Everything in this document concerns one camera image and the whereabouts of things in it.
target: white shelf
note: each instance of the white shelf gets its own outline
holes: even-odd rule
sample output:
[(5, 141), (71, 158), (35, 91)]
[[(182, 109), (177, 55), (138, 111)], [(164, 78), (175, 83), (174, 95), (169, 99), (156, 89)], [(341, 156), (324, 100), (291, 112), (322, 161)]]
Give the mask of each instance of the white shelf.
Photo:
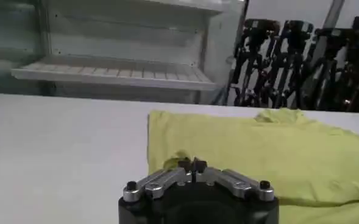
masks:
[(208, 10), (213, 13), (221, 13), (226, 11), (229, 7), (230, 1), (222, 0), (145, 0), (150, 2), (158, 2), (167, 5), (178, 5), (194, 9)]
[(46, 57), (12, 69), (17, 79), (211, 91), (216, 84), (188, 65), (109, 58)]

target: tripod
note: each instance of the tripod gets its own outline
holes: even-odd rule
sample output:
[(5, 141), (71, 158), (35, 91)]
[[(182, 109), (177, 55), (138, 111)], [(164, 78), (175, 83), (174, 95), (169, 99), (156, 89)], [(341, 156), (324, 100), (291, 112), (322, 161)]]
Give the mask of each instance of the tripod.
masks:
[(337, 83), (335, 110), (359, 112), (359, 42), (351, 49)]
[(323, 57), (316, 61), (308, 76), (315, 76), (322, 66), (321, 72), (311, 94), (305, 96), (309, 110), (329, 110), (332, 107), (336, 88), (336, 55), (348, 43), (354, 43), (357, 35), (352, 29), (324, 28), (315, 32), (316, 39), (327, 37), (327, 46)]
[[(288, 20), (285, 22), (281, 36), (275, 44), (273, 52), (275, 59), (268, 74), (269, 81), (263, 91), (265, 99), (264, 103), (268, 104), (268, 98), (270, 98), (272, 100), (273, 108), (287, 107), (288, 98), (293, 92), (296, 92), (297, 107), (301, 107), (301, 69), (303, 66), (308, 66), (308, 61), (304, 61), (302, 54), (307, 45), (307, 40), (311, 37), (312, 31), (313, 25), (305, 21)], [(281, 53), (281, 47), (285, 39), (288, 41), (288, 49), (287, 52)], [(277, 89), (274, 90), (273, 87), (280, 68), (283, 68), (282, 75)], [(293, 69), (293, 72), (289, 79), (288, 89), (284, 91), (288, 74), (291, 69)]]
[[(232, 88), (231, 84), (238, 84), (241, 68), (243, 64), (248, 61), (246, 72), (243, 80), (243, 87), (233, 87), (236, 92), (235, 106), (246, 106), (252, 99), (257, 97), (247, 91), (248, 84), (253, 73), (253, 69), (257, 69), (259, 75), (263, 74), (263, 68), (267, 66), (268, 58), (271, 55), (272, 47), (275, 43), (274, 37), (279, 33), (279, 23), (268, 19), (247, 19), (244, 22), (243, 35), (240, 42), (235, 48), (235, 69), (230, 77), (230, 82), (226, 88), (226, 93), (223, 99), (223, 105), (227, 105), (229, 91)], [(262, 55), (259, 54), (262, 44), (270, 38), (270, 43), (264, 60)]]

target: table surface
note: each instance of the table surface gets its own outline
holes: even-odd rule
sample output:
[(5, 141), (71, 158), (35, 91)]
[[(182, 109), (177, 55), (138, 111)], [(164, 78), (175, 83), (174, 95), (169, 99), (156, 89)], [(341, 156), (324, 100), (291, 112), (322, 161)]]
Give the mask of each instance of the table surface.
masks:
[[(151, 110), (254, 117), (262, 109), (0, 94), (0, 224), (113, 224), (147, 174)], [(359, 114), (306, 111), (359, 134)]]

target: black bolt head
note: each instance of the black bolt head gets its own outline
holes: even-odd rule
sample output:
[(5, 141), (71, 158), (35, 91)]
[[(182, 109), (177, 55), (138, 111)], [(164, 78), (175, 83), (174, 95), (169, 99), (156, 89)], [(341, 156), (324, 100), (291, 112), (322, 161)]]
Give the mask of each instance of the black bolt head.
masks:
[(260, 189), (262, 190), (266, 190), (270, 188), (270, 182), (266, 181), (266, 180), (262, 180), (259, 184)]
[(127, 191), (135, 191), (137, 189), (137, 183), (135, 181), (130, 181), (126, 184)]

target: yellow t-shirt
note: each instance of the yellow t-shirt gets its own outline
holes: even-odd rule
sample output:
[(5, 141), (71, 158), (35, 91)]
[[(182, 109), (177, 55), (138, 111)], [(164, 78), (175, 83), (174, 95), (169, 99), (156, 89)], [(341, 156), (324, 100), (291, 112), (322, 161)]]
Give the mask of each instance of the yellow t-shirt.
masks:
[(253, 119), (153, 111), (149, 172), (184, 157), (269, 180), (281, 223), (359, 223), (359, 136), (301, 111), (265, 110)]

